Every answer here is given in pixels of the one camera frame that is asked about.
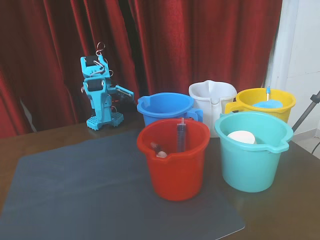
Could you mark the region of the teal blue gripper body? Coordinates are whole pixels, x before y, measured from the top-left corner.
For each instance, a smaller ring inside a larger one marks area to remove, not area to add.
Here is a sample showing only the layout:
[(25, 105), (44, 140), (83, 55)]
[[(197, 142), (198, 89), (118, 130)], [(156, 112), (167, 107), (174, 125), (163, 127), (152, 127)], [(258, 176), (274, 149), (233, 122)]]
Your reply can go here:
[(107, 93), (106, 79), (103, 77), (87, 77), (83, 82), (83, 90), (88, 95), (91, 92)]

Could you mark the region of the teal blue gripper finger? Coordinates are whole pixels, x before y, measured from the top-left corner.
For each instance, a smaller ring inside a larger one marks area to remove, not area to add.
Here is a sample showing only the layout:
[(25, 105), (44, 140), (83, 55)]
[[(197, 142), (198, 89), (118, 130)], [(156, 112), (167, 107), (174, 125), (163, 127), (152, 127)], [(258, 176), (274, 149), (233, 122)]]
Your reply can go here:
[(109, 94), (106, 96), (103, 106), (104, 106), (104, 108), (103, 108), (104, 109), (103, 121), (110, 122), (112, 119), (112, 116), (111, 116), (112, 97)]
[(95, 116), (102, 122), (104, 120), (105, 95), (103, 93), (92, 93), (91, 98), (95, 109)]

